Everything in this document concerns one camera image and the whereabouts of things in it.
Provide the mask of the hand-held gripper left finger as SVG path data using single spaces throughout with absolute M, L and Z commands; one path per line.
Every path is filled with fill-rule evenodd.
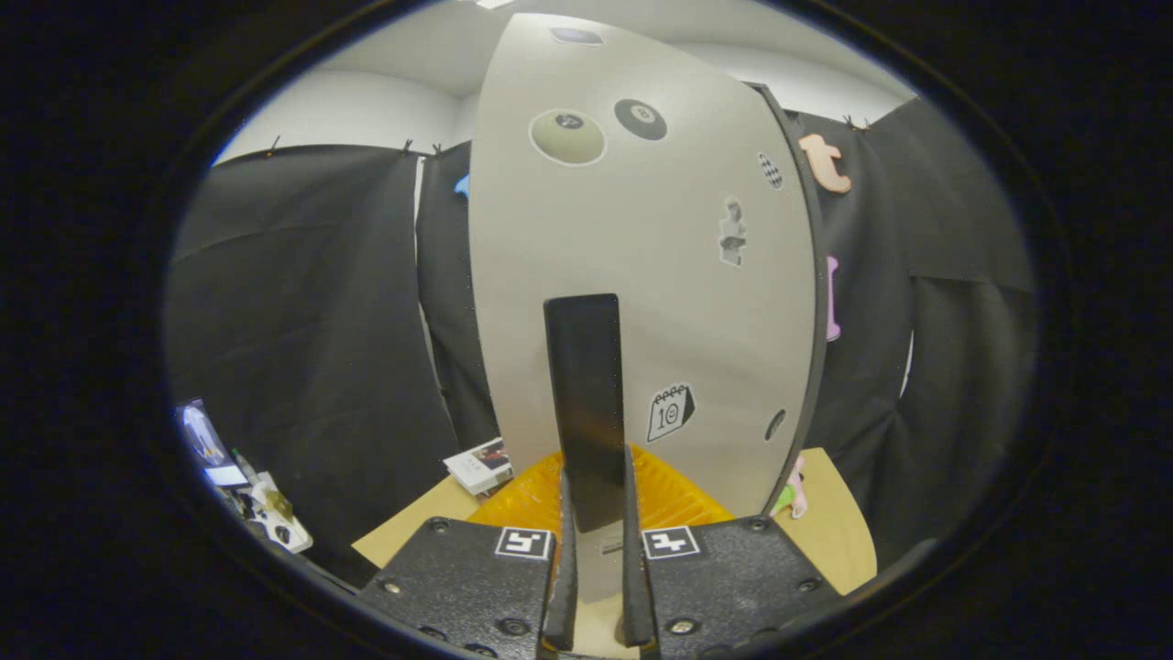
M 524 469 L 483 504 L 457 487 L 422 501 L 359 543 L 378 563 L 359 601 L 430 659 L 554 659 L 571 646 L 576 535 L 561 455 Z

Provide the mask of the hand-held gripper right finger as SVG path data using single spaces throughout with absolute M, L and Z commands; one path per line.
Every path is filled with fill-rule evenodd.
M 767 515 L 732 518 L 678 469 L 628 448 L 621 626 L 642 659 L 755 659 L 841 593 Z

